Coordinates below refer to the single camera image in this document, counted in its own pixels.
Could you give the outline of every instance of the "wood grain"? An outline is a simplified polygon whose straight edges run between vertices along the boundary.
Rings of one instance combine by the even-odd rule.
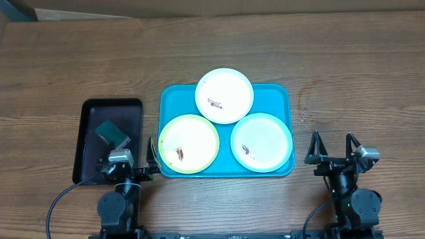
[[[72,184],[82,103],[140,98],[143,145],[157,138],[159,98],[229,67],[290,94],[296,167],[286,178],[144,183],[141,223],[152,232],[287,232],[329,200],[303,164],[318,129],[331,155],[345,134],[381,160],[359,186],[378,191],[386,238],[425,234],[425,13],[10,23],[0,49],[0,237],[45,238],[48,208]],[[145,148],[141,159],[145,159]],[[98,199],[80,187],[57,204],[54,238],[100,229]],[[309,228],[331,222],[320,212]]]

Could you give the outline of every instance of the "paper plate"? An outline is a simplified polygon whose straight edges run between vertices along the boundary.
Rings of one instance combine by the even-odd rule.
[[[220,146],[211,122],[196,115],[171,120],[162,130],[158,149],[164,163],[179,173],[197,173],[215,159]]]
[[[251,171],[267,173],[279,169],[290,158],[292,136],[286,125],[269,114],[241,119],[230,136],[233,155]]]
[[[195,90],[198,110],[215,123],[234,123],[250,111],[254,91],[242,73],[229,68],[208,72]]]

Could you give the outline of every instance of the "cardboard box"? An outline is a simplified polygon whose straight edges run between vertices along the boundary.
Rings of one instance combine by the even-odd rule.
[[[425,10],[425,0],[14,0],[34,9],[122,17]]]

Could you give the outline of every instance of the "sponge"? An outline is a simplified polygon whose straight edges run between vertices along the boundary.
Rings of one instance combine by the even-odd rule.
[[[115,149],[122,149],[128,142],[130,142],[130,138],[118,129],[118,127],[116,127],[110,120],[106,120],[101,123],[96,128],[96,133],[104,141],[106,141],[106,143],[110,144],[113,142],[114,146],[117,145]]]

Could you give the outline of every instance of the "black cable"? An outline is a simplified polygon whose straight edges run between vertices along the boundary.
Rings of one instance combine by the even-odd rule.
[[[329,202],[325,202],[322,205],[318,206],[316,209],[314,209],[313,212],[310,213],[310,215],[307,217],[307,219],[304,222],[304,226],[303,226],[303,239],[307,239],[307,236],[306,236],[307,224],[310,221],[310,219],[314,216],[314,214],[316,214],[316,212],[318,212],[321,209],[329,206],[330,204],[334,203],[335,201],[339,200],[340,198],[343,198],[343,197],[347,196],[348,194],[350,194],[351,192],[353,192],[356,189],[357,181],[359,180],[359,166],[357,164],[357,160],[356,159],[354,159],[354,165],[355,165],[356,177],[355,177],[355,182],[354,182],[353,187],[349,191],[347,191],[346,193],[343,193],[342,195],[339,195],[338,197],[334,197]],[[325,180],[327,189],[330,190],[329,189],[329,186],[327,185],[327,181],[326,181],[325,176],[323,176],[323,180]]]
[[[331,189],[329,188],[329,185],[327,184],[326,176],[323,176],[323,180],[325,181],[325,185],[326,185],[327,190],[330,192]]]
[[[95,176],[97,176],[99,173],[96,173],[96,174],[94,174],[94,175],[92,175],[92,176],[88,177],[87,179],[84,179],[83,181],[81,181],[81,182],[79,182],[79,183],[77,183],[77,184],[75,184],[75,185],[72,185],[71,187],[68,187],[67,189],[65,189],[65,191],[61,192],[61,193],[60,193],[60,194],[56,197],[56,199],[53,201],[52,206],[50,206],[50,209],[48,210],[48,213],[47,213],[47,219],[46,219],[46,234],[47,234],[47,239],[51,239],[51,237],[50,237],[50,216],[52,216],[53,208],[54,208],[54,206],[56,205],[56,203],[59,201],[59,199],[60,199],[63,195],[65,195],[67,192],[71,191],[72,189],[75,189],[76,187],[80,186],[81,184],[83,184],[83,183],[85,183],[85,182],[89,181],[90,179],[93,179],[93,178],[94,178]]]

